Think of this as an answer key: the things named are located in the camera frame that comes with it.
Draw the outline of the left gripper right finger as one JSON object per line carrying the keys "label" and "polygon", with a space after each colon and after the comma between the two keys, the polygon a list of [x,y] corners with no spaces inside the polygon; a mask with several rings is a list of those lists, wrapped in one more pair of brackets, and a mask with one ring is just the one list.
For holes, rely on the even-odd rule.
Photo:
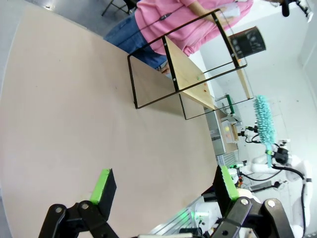
{"label": "left gripper right finger", "polygon": [[239,195],[227,167],[217,167],[212,186],[222,214],[213,238],[234,238],[241,228],[252,229],[258,238],[294,237],[281,202],[270,198],[259,203]]}

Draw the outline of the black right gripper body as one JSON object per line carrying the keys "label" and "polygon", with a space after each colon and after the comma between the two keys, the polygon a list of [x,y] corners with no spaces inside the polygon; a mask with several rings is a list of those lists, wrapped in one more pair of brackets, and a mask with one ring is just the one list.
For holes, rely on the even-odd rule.
{"label": "black right gripper body", "polygon": [[273,158],[279,164],[287,164],[288,159],[289,159],[288,150],[285,148],[278,147],[277,151],[274,152]]}

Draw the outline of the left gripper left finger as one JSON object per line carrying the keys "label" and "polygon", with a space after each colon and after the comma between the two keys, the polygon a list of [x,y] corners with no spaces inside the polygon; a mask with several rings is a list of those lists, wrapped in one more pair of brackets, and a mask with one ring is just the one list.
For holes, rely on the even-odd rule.
{"label": "left gripper left finger", "polygon": [[102,170],[89,200],[70,208],[63,204],[49,207],[39,237],[76,238],[81,232],[90,232],[94,238],[118,237],[107,222],[116,188],[113,170]]}

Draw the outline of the person's right hand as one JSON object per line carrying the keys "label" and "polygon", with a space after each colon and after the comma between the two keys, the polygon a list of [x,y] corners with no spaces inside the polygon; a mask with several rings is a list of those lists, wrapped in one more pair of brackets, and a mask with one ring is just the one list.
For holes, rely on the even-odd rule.
{"label": "person's right hand", "polygon": [[230,4],[223,4],[218,7],[219,11],[217,11],[217,14],[224,15],[225,17],[228,16]]}

